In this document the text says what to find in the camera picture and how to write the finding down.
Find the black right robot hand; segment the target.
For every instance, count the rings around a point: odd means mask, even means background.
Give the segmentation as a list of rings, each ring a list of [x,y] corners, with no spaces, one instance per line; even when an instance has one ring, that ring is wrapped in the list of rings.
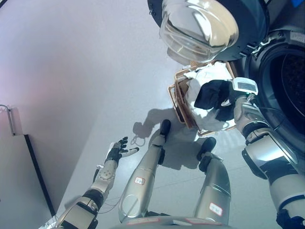
[[[221,84],[222,102],[221,106],[230,106],[240,97],[254,97],[258,95],[258,86],[254,80],[244,77],[236,77],[223,81]]]

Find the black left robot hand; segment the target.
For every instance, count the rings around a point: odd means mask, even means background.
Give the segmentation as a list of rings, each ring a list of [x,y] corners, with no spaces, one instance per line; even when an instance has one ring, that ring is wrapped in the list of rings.
[[[128,137],[123,137],[118,142],[115,142],[110,148],[110,151],[107,153],[105,163],[107,161],[115,161],[117,164],[119,160],[123,157],[131,156],[139,151],[139,148],[127,149]]]

